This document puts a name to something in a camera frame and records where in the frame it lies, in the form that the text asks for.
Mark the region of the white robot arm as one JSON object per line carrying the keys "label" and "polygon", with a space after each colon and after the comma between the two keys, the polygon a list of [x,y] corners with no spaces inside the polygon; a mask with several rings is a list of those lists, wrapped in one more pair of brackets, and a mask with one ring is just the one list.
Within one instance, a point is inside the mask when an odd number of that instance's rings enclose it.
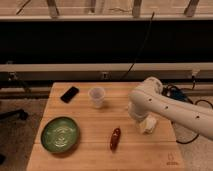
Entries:
{"label": "white robot arm", "polygon": [[162,95],[163,84],[148,77],[129,93],[128,113],[137,122],[159,114],[213,141],[213,110]]}

